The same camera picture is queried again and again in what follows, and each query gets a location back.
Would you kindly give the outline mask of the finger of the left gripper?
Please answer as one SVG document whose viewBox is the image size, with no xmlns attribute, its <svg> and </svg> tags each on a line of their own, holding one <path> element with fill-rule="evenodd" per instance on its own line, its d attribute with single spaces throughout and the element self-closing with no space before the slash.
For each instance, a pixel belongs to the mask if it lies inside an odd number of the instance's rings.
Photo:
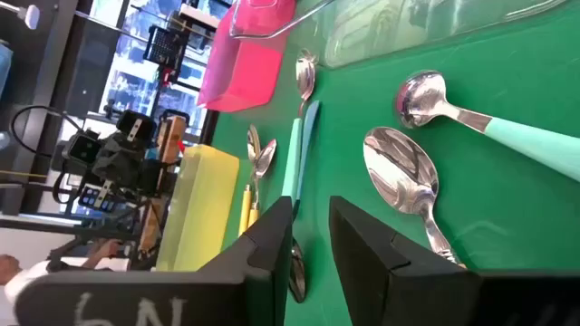
<svg viewBox="0 0 580 326">
<path fill-rule="evenodd" d="M 78 204 L 101 212 L 113 212 L 120 200 L 113 194 L 112 186 L 111 181 L 105 181 L 100 188 L 85 186 L 79 195 Z"/>
<path fill-rule="evenodd" d="M 149 143 L 153 139 L 157 124 L 150 116 L 133 110 L 126 110 L 120 115 L 116 128 L 126 135 L 129 140 Z"/>
</svg>

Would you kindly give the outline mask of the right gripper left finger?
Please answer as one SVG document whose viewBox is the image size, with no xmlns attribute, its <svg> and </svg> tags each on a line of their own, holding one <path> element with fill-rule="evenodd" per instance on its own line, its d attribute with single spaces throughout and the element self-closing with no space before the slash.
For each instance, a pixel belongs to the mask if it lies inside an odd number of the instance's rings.
<svg viewBox="0 0 580 326">
<path fill-rule="evenodd" d="M 26 326 L 281 325 L 292 202 L 279 197 L 230 247 L 195 272 L 59 272 L 27 285 Z"/>
</svg>

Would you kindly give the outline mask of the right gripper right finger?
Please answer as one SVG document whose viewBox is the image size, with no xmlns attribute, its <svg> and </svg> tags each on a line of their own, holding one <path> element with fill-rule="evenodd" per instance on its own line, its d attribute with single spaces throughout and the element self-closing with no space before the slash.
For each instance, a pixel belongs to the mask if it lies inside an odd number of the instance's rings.
<svg viewBox="0 0 580 326">
<path fill-rule="evenodd" d="M 464 269 L 332 196 L 333 259 L 354 325 L 579 324 L 579 274 Z"/>
</svg>

